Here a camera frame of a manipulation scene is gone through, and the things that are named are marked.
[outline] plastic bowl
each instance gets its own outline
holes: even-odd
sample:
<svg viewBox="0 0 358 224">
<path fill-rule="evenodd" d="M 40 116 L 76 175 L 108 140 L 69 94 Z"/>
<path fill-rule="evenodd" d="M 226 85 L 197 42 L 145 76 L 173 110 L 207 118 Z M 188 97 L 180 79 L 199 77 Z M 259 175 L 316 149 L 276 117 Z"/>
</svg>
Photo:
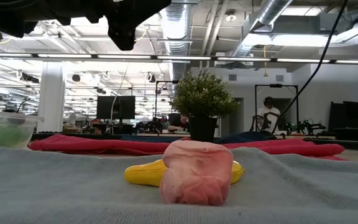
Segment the plastic bowl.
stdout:
<svg viewBox="0 0 358 224">
<path fill-rule="evenodd" d="M 22 149 L 31 140 L 37 121 L 44 118 L 0 112 L 0 146 Z"/>
</svg>

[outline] black monitor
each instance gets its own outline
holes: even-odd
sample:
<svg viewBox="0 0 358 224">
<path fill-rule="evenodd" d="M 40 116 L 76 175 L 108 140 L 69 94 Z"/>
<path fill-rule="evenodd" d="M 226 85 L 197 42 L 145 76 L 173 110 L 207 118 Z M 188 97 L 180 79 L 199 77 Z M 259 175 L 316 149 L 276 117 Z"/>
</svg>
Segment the black monitor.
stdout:
<svg viewBox="0 0 358 224">
<path fill-rule="evenodd" d="M 115 96 L 98 96 L 96 118 L 110 119 L 111 105 Z M 135 97 L 118 96 L 112 111 L 113 119 L 135 119 Z"/>
</svg>

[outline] red cloth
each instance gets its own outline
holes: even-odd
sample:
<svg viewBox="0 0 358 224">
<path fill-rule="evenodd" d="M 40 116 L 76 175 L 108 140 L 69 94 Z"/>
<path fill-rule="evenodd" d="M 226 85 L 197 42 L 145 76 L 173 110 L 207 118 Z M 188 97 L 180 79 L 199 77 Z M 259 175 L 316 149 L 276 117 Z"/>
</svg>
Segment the red cloth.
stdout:
<svg viewBox="0 0 358 224">
<path fill-rule="evenodd" d="M 122 140 L 94 140 L 55 134 L 47 139 L 34 141 L 29 148 L 35 151 L 58 151 L 70 154 L 123 154 L 133 156 L 148 156 L 163 154 L 170 143 L 137 142 Z M 298 154 L 322 159 L 341 160 L 333 157 L 344 151 L 337 144 L 315 145 L 301 139 L 271 140 L 260 142 L 245 142 L 224 144 L 228 149 L 238 147 L 256 147 L 269 154 Z"/>
</svg>

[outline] green object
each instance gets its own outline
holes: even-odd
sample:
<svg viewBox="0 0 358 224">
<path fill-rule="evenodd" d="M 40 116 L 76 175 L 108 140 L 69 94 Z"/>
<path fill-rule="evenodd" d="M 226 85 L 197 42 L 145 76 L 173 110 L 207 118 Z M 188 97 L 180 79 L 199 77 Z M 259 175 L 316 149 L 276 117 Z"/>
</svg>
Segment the green object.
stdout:
<svg viewBox="0 0 358 224">
<path fill-rule="evenodd" d="M 179 81 L 172 106 L 193 118 L 222 118 L 237 110 L 239 104 L 222 78 L 201 70 L 198 75 L 189 72 Z"/>
<path fill-rule="evenodd" d="M 24 129 L 27 126 L 2 125 L 0 124 L 0 146 L 1 147 L 25 147 L 29 137 Z"/>
</svg>

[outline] blue fabric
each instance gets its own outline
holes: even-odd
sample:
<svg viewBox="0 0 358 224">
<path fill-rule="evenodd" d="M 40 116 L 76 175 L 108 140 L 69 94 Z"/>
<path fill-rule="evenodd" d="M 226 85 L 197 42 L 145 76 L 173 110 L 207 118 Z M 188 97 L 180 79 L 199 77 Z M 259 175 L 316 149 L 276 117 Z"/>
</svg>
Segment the blue fabric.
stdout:
<svg viewBox="0 0 358 224">
<path fill-rule="evenodd" d="M 216 144 L 230 144 L 230 143 L 243 143 L 254 141 L 266 141 L 269 140 L 264 134 L 255 131 L 246 131 L 239 134 L 232 134 L 222 138 L 215 139 Z"/>
<path fill-rule="evenodd" d="M 141 141 L 141 142 L 167 142 L 171 143 L 180 140 L 182 137 L 146 137 L 146 136 L 130 136 L 124 135 L 121 140 L 125 141 Z"/>
<path fill-rule="evenodd" d="M 182 137 L 147 137 L 147 136 L 130 136 L 124 135 L 121 140 L 125 141 L 141 141 L 141 142 L 167 142 L 171 143 L 180 140 Z M 222 138 L 215 139 L 216 144 L 230 144 L 230 143 L 242 143 L 242 142 L 254 142 L 254 141 L 266 141 L 269 140 L 264 134 L 247 131 L 239 134 L 232 134 Z"/>
</svg>

